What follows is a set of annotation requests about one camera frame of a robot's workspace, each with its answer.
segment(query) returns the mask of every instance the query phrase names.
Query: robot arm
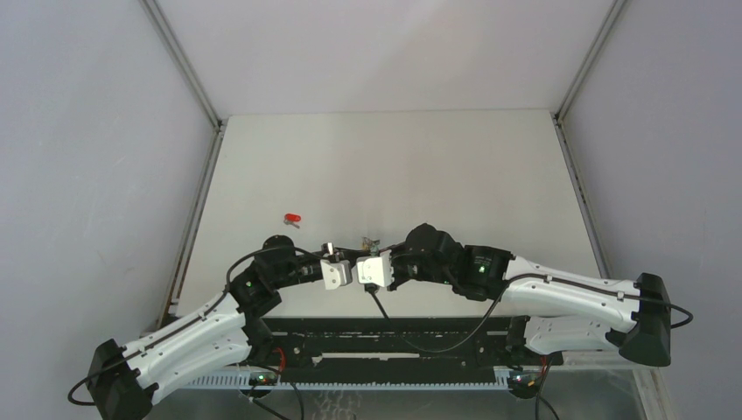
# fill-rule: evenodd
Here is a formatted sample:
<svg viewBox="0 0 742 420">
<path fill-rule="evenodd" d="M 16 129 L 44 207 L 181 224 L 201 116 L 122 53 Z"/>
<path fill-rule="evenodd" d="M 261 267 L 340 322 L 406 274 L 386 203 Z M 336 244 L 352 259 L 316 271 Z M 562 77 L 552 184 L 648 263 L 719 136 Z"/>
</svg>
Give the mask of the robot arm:
<svg viewBox="0 0 742 420">
<path fill-rule="evenodd" d="M 248 256 L 254 261 L 230 279 Z M 103 418 L 141 419 L 172 391 L 216 368 L 265 361 L 273 334 L 262 317 L 281 303 L 278 290 L 319 280 L 329 291 L 354 279 L 367 290 L 394 291 L 409 280 L 449 284 L 470 300 L 514 305 L 519 316 L 511 319 L 508 350 L 552 354 L 618 348 L 630 361 L 670 362 L 669 299 L 658 276 L 645 274 L 632 282 L 573 275 L 501 249 L 462 246 L 427 224 L 373 255 L 327 243 L 320 256 L 274 236 L 248 256 L 230 268 L 224 292 L 198 310 L 124 346 L 111 339 L 95 350 L 90 375 L 79 385 L 87 385 Z M 538 305 L 562 316 L 539 318 L 518 309 Z M 76 401 L 74 390 L 70 401 Z"/>
</svg>

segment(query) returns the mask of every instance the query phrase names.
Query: red wire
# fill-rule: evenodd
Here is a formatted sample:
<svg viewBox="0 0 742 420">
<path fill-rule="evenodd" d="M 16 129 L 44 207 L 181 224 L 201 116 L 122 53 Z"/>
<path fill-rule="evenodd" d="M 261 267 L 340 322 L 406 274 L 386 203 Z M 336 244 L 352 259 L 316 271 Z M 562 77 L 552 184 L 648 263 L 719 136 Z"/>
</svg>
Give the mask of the red wire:
<svg viewBox="0 0 742 420">
<path fill-rule="evenodd" d="M 281 355 L 281 365 L 278 367 L 278 372 L 283 372 L 286 368 L 286 354 L 284 353 L 284 350 L 281 347 L 276 347 L 273 350 L 273 353 L 278 353 Z"/>
</svg>

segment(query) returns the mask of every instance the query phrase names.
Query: gray wall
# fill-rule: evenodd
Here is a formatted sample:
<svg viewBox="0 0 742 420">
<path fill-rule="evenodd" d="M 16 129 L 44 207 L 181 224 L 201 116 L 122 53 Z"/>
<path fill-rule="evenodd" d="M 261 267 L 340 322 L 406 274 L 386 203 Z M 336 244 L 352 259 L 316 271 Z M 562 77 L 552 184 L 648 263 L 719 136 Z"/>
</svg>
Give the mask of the gray wall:
<svg viewBox="0 0 742 420">
<path fill-rule="evenodd" d="M 566 123 L 613 273 L 656 272 L 696 314 L 665 369 L 686 419 L 742 409 L 740 19 L 736 0 L 632 2 Z"/>
<path fill-rule="evenodd" d="M 135 1 L 5 1 L 0 62 L 2 418 L 99 418 L 67 390 L 157 316 L 211 127 Z"/>
</svg>

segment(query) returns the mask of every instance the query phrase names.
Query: small red object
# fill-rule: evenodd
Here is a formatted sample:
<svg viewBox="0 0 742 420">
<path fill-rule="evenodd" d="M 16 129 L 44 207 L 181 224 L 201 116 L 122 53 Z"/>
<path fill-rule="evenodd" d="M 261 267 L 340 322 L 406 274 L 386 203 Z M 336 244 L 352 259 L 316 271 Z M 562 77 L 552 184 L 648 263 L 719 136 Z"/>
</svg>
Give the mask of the small red object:
<svg viewBox="0 0 742 420">
<path fill-rule="evenodd" d="M 294 213 L 287 213 L 287 214 L 286 214 L 286 215 L 285 215 L 285 216 L 283 217 L 283 219 L 284 219 L 285 221 L 290 221 L 290 222 L 296 223 L 296 222 L 298 222 L 298 221 L 301 221 L 301 216 L 300 216 L 300 215 L 298 215 L 298 214 L 294 214 Z"/>
</svg>

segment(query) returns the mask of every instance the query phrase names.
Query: white table surface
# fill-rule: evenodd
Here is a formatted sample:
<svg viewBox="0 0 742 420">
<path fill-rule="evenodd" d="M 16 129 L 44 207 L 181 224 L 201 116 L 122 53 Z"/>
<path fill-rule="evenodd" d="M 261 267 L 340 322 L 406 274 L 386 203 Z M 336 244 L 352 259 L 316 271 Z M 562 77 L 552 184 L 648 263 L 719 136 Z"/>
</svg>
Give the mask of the white table surface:
<svg viewBox="0 0 742 420">
<path fill-rule="evenodd" d="M 283 224 L 300 214 L 300 229 Z M 403 241 L 420 223 L 598 277 L 546 110 L 240 115 L 229 119 L 177 309 L 224 287 L 227 268 L 276 234 L 319 250 Z M 269 317 L 379 317 L 363 287 L 322 282 L 280 291 Z M 409 282 L 380 292 L 390 316 L 478 317 L 489 303 Z M 495 315 L 514 310 L 498 305 Z"/>
</svg>

